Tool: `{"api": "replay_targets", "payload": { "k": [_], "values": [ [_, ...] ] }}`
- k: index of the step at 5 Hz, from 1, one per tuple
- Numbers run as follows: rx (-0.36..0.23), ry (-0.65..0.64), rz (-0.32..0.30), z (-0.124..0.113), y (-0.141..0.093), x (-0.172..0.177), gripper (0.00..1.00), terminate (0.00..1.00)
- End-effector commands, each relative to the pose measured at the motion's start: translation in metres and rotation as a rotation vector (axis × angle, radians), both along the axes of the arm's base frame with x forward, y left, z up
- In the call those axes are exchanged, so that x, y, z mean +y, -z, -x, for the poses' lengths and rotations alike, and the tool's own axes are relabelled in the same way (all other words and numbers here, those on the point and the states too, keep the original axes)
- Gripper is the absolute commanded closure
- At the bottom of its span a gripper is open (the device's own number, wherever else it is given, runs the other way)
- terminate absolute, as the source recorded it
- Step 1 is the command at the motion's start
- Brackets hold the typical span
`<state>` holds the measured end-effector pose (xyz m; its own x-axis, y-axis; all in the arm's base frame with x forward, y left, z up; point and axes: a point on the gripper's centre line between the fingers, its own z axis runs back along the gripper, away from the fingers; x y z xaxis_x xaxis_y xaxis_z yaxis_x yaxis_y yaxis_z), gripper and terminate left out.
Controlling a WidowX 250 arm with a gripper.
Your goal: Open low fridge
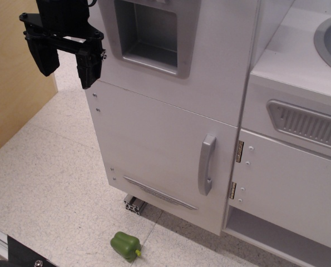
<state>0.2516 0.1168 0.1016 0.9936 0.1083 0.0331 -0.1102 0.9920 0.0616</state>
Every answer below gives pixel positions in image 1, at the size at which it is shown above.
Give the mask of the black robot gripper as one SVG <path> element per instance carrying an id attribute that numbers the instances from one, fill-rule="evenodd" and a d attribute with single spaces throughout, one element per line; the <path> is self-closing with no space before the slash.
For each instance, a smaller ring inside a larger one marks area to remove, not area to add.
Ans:
<path id="1" fill-rule="evenodd" d="M 23 12 L 24 36 L 29 51 L 44 76 L 59 68 L 57 50 L 76 55 L 77 71 L 83 89 L 101 77 L 106 50 L 104 35 L 88 22 L 96 1 L 37 1 L 38 13 Z"/>

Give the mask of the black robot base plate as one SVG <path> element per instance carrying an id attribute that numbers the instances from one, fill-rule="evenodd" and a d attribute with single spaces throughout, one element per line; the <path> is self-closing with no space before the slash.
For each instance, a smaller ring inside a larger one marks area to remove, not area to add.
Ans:
<path id="1" fill-rule="evenodd" d="M 0 260 L 0 267 L 20 266 L 57 266 L 44 256 L 26 247 L 16 239 L 8 238 L 8 260 Z"/>

